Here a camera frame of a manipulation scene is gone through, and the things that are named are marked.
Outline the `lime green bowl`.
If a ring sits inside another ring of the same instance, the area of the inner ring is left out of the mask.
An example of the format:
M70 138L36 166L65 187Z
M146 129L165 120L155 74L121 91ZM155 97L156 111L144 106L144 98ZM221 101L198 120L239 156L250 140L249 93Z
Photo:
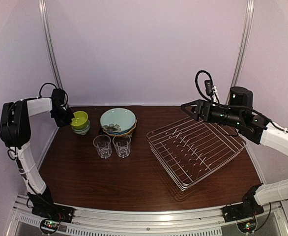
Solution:
M88 114L84 111L76 111L71 121L71 127L75 129L83 129L87 125Z

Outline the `white grid pattern bowl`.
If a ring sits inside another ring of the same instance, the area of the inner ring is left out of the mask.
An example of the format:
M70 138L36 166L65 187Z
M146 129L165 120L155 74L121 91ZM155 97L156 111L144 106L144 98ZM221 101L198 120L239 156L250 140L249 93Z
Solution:
M85 135L89 130L90 130L90 121L88 120L86 123L86 126L84 128L81 129L77 129L74 127L71 127L73 132L78 134L78 135Z

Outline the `clear glass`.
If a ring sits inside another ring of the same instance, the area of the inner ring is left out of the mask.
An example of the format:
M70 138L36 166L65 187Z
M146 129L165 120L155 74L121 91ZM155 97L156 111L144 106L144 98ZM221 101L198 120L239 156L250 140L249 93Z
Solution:
M130 155L131 152L131 137L129 135L114 137L113 144L116 150L116 153L121 158L126 158Z
M107 159L112 155L111 138L109 136L98 135L94 138L93 145L101 158Z

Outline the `yellow polka dot plate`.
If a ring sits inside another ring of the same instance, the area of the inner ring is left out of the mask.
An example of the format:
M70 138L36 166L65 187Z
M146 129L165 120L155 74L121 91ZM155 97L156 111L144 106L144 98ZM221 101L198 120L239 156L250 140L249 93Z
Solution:
M112 137L115 137L115 136L118 136L118 137L123 137L123 136L126 136L126 135L129 135L129 136L132 136L134 131L135 131L135 127L130 129L130 130L127 130L125 132L109 132L109 131L106 131L105 129L101 128L100 130L104 133L104 134L107 134L109 136L112 136Z

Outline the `pale green flower plate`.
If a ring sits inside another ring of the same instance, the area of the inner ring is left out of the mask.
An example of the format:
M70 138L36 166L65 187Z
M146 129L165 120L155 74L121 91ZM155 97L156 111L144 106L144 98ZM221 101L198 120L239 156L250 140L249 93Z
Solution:
M136 122L135 114L125 108L113 108L105 111L100 118L100 125L103 129L112 129L113 132L127 131Z

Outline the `black square floral plate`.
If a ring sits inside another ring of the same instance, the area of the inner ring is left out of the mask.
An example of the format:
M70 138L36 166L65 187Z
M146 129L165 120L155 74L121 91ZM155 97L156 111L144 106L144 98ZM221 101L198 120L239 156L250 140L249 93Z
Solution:
M99 132L98 132L99 135L107 135L107 134L104 134L100 129L99 129Z

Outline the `blue polka dot plate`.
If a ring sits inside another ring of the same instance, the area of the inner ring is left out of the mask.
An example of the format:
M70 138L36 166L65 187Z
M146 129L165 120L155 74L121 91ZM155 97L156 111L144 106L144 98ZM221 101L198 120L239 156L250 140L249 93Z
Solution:
M126 131L123 131L123 132L111 132L111 131L107 131L105 130L104 128L102 129L103 132L105 132L106 134L109 134L109 135L124 135L124 134L129 134L129 133L132 133L134 131L134 129L136 128L136 125L137 125L137 121L135 121L134 125L129 129L129 130L126 130Z

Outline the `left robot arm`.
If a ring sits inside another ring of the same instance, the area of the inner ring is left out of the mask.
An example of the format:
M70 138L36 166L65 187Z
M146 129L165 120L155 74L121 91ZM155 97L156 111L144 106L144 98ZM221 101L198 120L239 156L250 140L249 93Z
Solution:
M74 117L67 102L67 93L60 88L55 88L49 97L39 94L38 97L4 103L1 112L0 139L8 148L9 158L17 164L30 200L34 206L38 206L38 210L46 218L55 217L58 211L51 192L39 174L33 159L29 118L50 113L57 127L67 126Z

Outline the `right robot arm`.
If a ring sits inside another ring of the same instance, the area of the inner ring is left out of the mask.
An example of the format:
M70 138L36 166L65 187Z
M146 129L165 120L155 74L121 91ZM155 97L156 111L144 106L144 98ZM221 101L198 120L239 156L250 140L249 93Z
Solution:
M238 210L243 217L249 217L258 206L288 200L288 173L276 177L275 172L284 168L271 164L271 155L275 155L277 164L288 162L288 130L253 109L250 90L230 88L226 105L204 98L184 103L181 109L194 120L234 127L242 137L251 141L248 151L266 182L252 187L243 197Z

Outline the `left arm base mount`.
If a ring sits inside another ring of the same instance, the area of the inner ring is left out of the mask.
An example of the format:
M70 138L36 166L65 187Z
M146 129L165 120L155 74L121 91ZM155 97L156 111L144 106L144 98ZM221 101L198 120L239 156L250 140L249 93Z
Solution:
M52 194L47 188L43 194L28 193L28 197L33 204L32 214L51 219L53 221L71 223L74 208L61 206L54 203Z

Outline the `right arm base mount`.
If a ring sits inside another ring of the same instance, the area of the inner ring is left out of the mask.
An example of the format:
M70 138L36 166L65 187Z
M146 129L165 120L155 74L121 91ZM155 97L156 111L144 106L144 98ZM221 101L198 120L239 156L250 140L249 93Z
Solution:
M262 206L252 209L243 203L228 205L222 208L222 214L225 222L238 221L246 218L252 218L258 214L264 213Z

